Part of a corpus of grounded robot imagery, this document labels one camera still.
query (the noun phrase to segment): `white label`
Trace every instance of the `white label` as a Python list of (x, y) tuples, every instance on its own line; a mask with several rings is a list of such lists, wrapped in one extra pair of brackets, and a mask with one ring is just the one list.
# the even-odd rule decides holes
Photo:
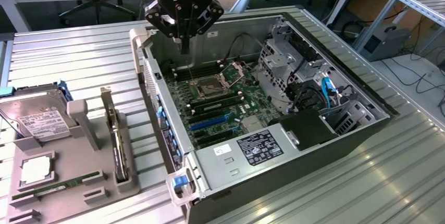
[(68, 132), (68, 126), (57, 110), (19, 117), (19, 122), (35, 138)]
[(224, 144), (223, 146), (219, 146), (216, 148), (214, 148), (214, 151), (215, 151), (215, 155), (222, 155), (227, 152), (231, 151), (231, 148), (230, 148), (230, 145), (228, 144)]
[(214, 38), (218, 36), (218, 31), (207, 32), (207, 38)]

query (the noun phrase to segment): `blue pcie slot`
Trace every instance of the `blue pcie slot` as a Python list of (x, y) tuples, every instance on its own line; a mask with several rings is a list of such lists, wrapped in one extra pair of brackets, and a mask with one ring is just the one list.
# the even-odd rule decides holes
[(195, 125), (191, 125), (191, 126), (190, 126), (190, 130), (195, 131), (195, 130), (203, 129), (203, 128), (206, 128), (206, 127), (210, 127), (210, 126), (212, 126), (212, 125), (216, 125), (216, 124), (219, 124), (219, 123), (223, 123), (223, 122), (226, 122), (227, 120), (228, 120), (228, 115), (224, 115), (224, 116), (222, 116), (222, 117), (219, 117), (219, 118), (215, 118), (215, 119), (207, 120), (207, 121), (204, 121), (204, 122), (202, 122), (202, 123), (198, 123), (198, 124), (195, 124)]

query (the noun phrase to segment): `power supply label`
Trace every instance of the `power supply label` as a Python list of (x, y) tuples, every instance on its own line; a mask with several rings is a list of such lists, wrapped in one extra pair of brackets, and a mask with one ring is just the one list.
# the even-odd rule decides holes
[(68, 132), (67, 123), (57, 110), (17, 118), (35, 138)]
[(238, 145), (242, 148), (249, 164), (253, 166), (283, 154), (269, 130), (239, 139)]

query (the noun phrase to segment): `ram module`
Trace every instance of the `ram module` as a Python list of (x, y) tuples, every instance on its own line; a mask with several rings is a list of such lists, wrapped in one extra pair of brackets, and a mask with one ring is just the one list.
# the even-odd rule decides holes
[(234, 92), (227, 95), (190, 103), (187, 106), (191, 109), (192, 115), (200, 115), (207, 112), (227, 108), (243, 102), (245, 96), (242, 92)]

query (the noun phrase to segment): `sticker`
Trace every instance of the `sticker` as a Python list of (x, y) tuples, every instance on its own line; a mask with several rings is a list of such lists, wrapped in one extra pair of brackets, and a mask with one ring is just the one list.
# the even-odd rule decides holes
[(35, 138), (68, 132), (68, 126), (57, 110), (17, 118)]
[(207, 38), (214, 38), (218, 36), (218, 31), (207, 32)]
[(253, 166), (283, 154), (269, 130), (239, 139), (238, 145), (242, 148), (249, 164)]
[(222, 155), (227, 152), (231, 151), (231, 148), (230, 148), (230, 145), (228, 144), (224, 144), (223, 146), (219, 146), (216, 148), (214, 148), (214, 151), (215, 151), (215, 155)]

